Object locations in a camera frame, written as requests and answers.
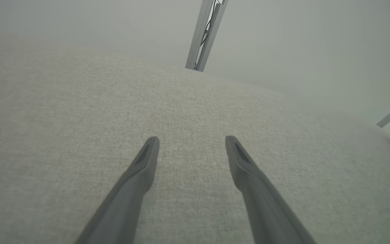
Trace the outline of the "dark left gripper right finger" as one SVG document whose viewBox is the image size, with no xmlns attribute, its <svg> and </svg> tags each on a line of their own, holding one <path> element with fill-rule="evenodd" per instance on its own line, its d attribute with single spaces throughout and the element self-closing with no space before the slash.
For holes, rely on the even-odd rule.
<svg viewBox="0 0 390 244">
<path fill-rule="evenodd" d="M 225 147 L 234 184 L 243 195 L 255 244 L 316 244 L 238 139 L 226 136 Z"/>
</svg>

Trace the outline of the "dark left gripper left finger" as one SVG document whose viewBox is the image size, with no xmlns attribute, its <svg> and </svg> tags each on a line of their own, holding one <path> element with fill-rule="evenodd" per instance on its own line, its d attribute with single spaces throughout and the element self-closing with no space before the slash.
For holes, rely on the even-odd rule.
<svg viewBox="0 0 390 244">
<path fill-rule="evenodd" d="M 158 151 L 158 137 L 148 138 L 75 244 L 133 244 L 143 198 L 153 185 Z"/>
</svg>

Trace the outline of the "grey fabric sofa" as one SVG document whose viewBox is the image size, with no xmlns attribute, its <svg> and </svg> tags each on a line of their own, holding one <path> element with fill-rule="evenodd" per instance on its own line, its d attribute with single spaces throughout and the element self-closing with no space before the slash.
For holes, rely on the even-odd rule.
<svg viewBox="0 0 390 244">
<path fill-rule="evenodd" d="M 225 138 L 318 244 L 390 244 L 390 136 L 258 85 L 0 33 L 0 244 L 73 244 L 160 139 L 135 244 L 254 244 Z"/>
</svg>

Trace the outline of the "grey metal post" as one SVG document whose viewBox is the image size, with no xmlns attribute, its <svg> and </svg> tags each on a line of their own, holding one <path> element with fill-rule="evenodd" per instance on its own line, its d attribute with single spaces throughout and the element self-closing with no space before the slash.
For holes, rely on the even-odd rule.
<svg viewBox="0 0 390 244">
<path fill-rule="evenodd" d="M 202 0 L 185 68 L 203 72 L 229 0 Z"/>
</svg>

